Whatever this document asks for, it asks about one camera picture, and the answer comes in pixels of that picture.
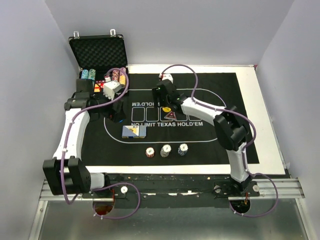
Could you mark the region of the grey poker chip stack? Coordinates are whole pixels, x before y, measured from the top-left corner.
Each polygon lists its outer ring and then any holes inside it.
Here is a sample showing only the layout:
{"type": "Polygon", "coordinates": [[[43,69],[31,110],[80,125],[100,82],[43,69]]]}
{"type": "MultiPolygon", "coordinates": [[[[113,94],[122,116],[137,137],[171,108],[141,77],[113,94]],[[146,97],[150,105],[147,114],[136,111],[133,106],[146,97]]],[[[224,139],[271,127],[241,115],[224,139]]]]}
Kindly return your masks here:
{"type": "Polygon", "coordinates": [[[165,144],[162,146],[161,150],[160,150],[160,155],[163,158],[166,158],[169,156],[170,152],[171,152],[172,148],[169,144],[165,144]]]}

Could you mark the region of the red triangular dealer button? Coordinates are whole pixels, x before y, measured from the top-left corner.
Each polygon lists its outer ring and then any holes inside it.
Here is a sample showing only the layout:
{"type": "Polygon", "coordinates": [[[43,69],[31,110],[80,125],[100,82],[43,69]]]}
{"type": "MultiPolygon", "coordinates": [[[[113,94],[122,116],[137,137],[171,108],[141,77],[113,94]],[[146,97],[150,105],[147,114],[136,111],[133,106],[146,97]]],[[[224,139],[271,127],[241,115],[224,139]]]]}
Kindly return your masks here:
{"type": "Polygon", "coordinates": [[[172,120],[172,121],[176,121],[177,120],[176,114],[173,111],[170,111],[167,115],[165,115],[164,118],[166,120],[172,120]]]}

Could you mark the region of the red poker chip stack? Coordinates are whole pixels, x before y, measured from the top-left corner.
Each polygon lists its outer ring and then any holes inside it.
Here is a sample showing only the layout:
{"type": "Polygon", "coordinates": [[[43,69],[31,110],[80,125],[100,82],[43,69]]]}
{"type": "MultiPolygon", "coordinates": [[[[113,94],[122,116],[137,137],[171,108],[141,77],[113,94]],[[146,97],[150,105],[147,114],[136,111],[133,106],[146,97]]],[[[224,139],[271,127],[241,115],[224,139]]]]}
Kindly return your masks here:
{"type": "Polygon", "coordinates": [[[145,154],[148,158],[152,158],[154,155],[155,155],[155,150],[153,147],[148,147],[146,150],[145,150],[145,154]]]}

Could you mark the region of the yellow big blind button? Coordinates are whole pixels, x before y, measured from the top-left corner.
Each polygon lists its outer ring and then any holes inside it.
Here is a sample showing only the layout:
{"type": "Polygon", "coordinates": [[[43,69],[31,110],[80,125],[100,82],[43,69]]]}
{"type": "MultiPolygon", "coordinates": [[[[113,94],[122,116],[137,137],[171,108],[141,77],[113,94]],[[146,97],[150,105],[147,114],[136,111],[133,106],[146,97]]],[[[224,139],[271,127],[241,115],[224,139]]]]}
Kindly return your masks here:
{"type": "Polygon", "coordinates": [[[166,113],[169,113],[171,111],[169,107],[162,107],[162,110],[166,113]]]}

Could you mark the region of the blue playing card box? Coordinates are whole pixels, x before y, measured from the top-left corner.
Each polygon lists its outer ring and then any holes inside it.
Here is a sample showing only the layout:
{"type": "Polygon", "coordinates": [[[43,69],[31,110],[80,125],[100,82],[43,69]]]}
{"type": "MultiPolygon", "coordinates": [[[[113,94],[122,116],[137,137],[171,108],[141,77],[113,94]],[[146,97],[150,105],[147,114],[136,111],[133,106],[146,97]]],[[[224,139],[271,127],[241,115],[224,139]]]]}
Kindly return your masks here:
{"type": "Polygon", "coordinates": [[[145,125],[124,125],[122,127],[122,138],[145,138],[147,127],[145,125]]]}

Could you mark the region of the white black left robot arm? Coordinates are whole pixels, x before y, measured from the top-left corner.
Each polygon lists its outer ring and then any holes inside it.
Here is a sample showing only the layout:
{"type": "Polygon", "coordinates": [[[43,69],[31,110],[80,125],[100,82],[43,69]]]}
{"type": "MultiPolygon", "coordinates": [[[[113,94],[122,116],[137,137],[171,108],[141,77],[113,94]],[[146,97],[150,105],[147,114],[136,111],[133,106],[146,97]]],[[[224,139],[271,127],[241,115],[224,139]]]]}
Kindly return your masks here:
{"type": "Polygon", "coordinates": [[[110,77],[105,78],[101,92],[87,85],[76,91],[64,104],[65,124],[52,159],[45,160],[42,169],[54,196],[87,194],[94,191],[104,198],[110,194],[110,178],[105,172],[91,173],[82,161],[82,146],[91,117],[105,114],[113,122],[125,119],[120,96],[127,90],[110,77]]]}

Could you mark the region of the blue poker chip stack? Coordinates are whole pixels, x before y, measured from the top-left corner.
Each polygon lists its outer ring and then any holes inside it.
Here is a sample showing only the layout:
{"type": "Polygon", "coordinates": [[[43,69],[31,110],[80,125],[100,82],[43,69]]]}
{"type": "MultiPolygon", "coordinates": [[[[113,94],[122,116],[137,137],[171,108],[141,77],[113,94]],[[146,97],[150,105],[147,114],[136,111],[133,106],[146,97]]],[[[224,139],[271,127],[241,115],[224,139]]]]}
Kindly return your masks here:
{"type": "Polygon", "coordinates": [[[186,143],[180,144],[177,152],[180,156],[186,155],[188,152],[188,145],[186,143]]]}

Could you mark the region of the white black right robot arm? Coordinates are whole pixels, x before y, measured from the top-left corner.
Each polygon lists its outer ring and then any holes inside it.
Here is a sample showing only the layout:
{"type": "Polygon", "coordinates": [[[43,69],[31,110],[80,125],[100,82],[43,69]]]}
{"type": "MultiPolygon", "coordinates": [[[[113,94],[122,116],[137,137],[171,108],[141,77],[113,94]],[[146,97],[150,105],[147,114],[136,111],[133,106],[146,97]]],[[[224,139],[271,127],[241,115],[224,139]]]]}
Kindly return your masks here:
{"type": "Polygon", "coordinates": [[[249,120],[237,112],[237,108],[226,108],[200,101],[179,92],[168,80],[159,81],[152,89],[156,107],[168,107],[175,113],[196,117],[211,124],[215,129],[218,143],[226,150],[230,165],[230,191],[241,196],[252,181],[247,162],[247,136],[249,120]]]}

